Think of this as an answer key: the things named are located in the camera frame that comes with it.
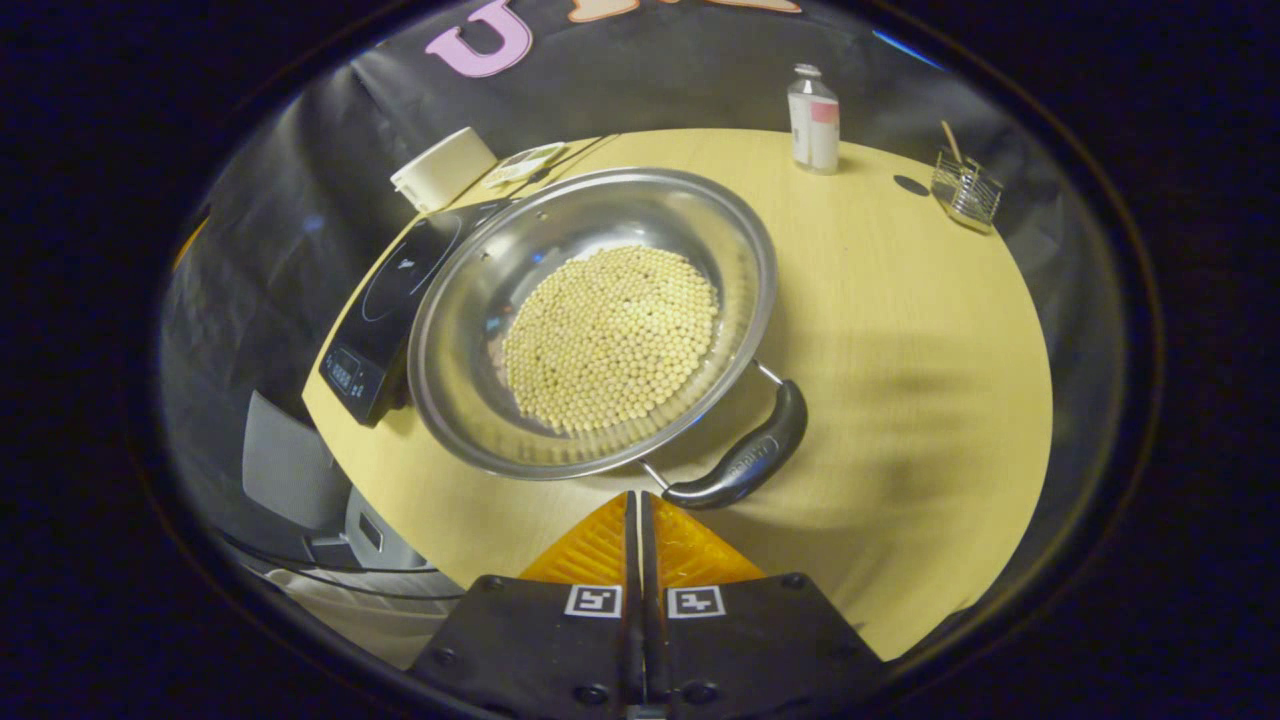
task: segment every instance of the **metal rim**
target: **metal rim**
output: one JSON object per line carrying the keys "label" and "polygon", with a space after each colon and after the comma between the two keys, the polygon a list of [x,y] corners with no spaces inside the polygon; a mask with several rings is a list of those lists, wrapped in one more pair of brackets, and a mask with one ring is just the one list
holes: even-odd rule
{"label": "metal rim", "polygon": [[[430,383],[428,382],[425,363],[429,360],[428,341],[430,340],[431,320],[435,318],[435,309],[458,269],[472,258],[479,247],[500,231],[508,222],[524,214],[530,206],[554,199],[582,186],[594,186],[602,182],[628,182],[636,179],[660,178],[669,183],[676,183],[686,190],[707,196],[722,208],[732,213],[735,219],[746,231],[748,245],[751,247],[756,268],[760,277],[759,291],[753,302],[751,323],[733,352],[733,357],[726,365],[719,378],[676,420],[649,436],[648,438],[628,446],[625,450],[612,452],[603,457],[572,462],[564,465],[522,465],[494,456],[462,438],[453,430],[448,420],[440,414],[434,402]],[[486,473],[502,477],[520,478],[527,480],[563,480],[580,478],[594,473],[612,470],[626,465],[634,460],[644,457],[658,447],[671,442],[680,433],[698,421],[724,393],[737,382],[737,378],[751,364],[756,347],[764,338],[764,331],[773,310],[777,297],[777,259],[773,254],[773,242],[764,223],[754,210],[737,195],[724,186],[707,179],[694,173],[682,170],[669,170],[663,168],[612,168],[584,173],[566,181],[544,187],[529,197],[517,200],[494,215],[475,234],[462,242],[458,250],[449,258],[440,274],[428,287],[422,296],[417,314],[413,316],[413,327],[408,338],[408,388],[417,410],[419,418],[428,427],[435,439],[449,450],[454,456],[461,457],[467,464]]]}

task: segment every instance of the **white container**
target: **white container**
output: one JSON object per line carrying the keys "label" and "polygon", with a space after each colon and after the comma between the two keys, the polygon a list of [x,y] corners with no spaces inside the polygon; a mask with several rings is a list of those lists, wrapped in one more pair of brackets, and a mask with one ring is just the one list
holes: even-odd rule
{"label": "white container", "polygon": [[392,184],[421,213],[434,213],[462,195],[498,163],[470,127],[445,137],[396,170]]}
{"label": "white container", "polygon": [[791,158],[796,165],[828,176],[840,165],[840,100],[822,81],[822,72],[796,65],[800,79],[787,88],[791,109]]}

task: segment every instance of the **wooden stick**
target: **wooden stick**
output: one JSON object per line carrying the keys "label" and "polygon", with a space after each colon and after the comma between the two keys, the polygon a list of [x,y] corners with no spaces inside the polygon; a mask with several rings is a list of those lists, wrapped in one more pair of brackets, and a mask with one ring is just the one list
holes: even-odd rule
{"label": "wooden stick", "polygon": [[960,146],[956,145],[956,136],[951,135],[951,126],[946,120],[942,120],[942,132],[947,133],[947,142],[951,143],[951,151],[956,155],[956,163],[964,165],[964,155],[960,155]]}

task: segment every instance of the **black fabric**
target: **black fabric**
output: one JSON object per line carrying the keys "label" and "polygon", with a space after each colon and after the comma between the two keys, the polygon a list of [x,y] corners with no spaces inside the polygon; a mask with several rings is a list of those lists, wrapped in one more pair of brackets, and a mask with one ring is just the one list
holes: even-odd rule
{"label": "black fabric", "polygon": [[271,547],[293,547],[293,528],[238,491],[248,397],[256,388],[308,420],[307,373],[343,302],[412,217],[388,178],[419,152],[465,126],[499,158],[613,132],[786,132],[783,92],[792,65],[808,61],[841,100],[844,140],[932,164],[945,118],[1005,183],[996,225],[1036,304],[1053,375],[1044,491],[1005,578],[1030,568],[1107,456],[1124,366],[1107,238],[1044,151],[961,78],[813,3],[792,15],[646,1],[575,24],[566,4],[513,0],[534,33],[515,67],[468,78],[424,53],[453,26],[477,51],[495,49],[495,33],[466,20],[483,4],[412,23],[317,78],[212,183],[209,223],[174,274],[161,323],[166,421],[198,505],[246,532],[275,527]]}

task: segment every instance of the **stainless steel wok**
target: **stainless steel wok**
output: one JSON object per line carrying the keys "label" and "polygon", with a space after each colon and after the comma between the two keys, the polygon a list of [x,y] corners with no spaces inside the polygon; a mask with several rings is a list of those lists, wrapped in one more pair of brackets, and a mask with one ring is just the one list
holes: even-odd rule
{"label": "stainless steel wok", "polygon": [[[522,418],[502,356],[521,302],[566,261],[626,245],[677,252],[716,287],[718,327],[701,366],[649,416],[613,428],[557,433]],[[440,269],[410,334],[410,392],[435,438],[489,473],[554,480],[639,461],[667,500],[721,507],[759,487],[804,437],[800,389],[753,360],[776,292],[769,236],[724,187],[653,168],[579,176],[494,215]],[[644,456],[698,421],[749,365],[778,384],[773,414],[708,475],[668,486]]]}

